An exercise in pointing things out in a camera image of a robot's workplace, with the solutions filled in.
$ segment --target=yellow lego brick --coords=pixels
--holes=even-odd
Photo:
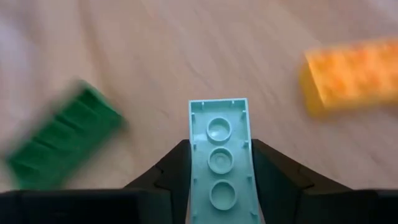
[[[398,40],[312,50],[300,77],[310,114],[398,98]]]

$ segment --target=lego stud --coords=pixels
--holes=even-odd
[[[218,210],[231,209],[237,199],[237,193],[233,184],[228,180],[219,180],[210,190],[210,202]]]
[[[214,173],[226,174],[234,166],[234,157],[227,148],[218,147],[210,153],[207,163]]]
[[[215,118],[207,124],[206,132],[214,142],[225,142],[231,137],[231,125],[224,118]]]

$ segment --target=plastic brick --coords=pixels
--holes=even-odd
[[[301,84],[312,115],[398,97],[398,40],[313,50],[305,57]]]
[[[56,189],[122,124],[122,117],[86,83],[6,162],[21,189]]]
[[[190,223],[260,223],[247,99],[189,102]]]

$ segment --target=green lego brick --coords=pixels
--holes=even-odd
[[[6,157],[21,189],[56,189],[123,123],[88,84]]]

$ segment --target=wood grain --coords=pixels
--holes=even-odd
[[[394,0],[0,0],[0,143],[23,135],[72,80],[129,130],[67,188],[122,187],[188,138],[188,100],[247,97],[252,137],[349,187],[397,188],[395,108],[309,118],[303,51],[394,36]],[[0,190],[10,189],[5,169]]]

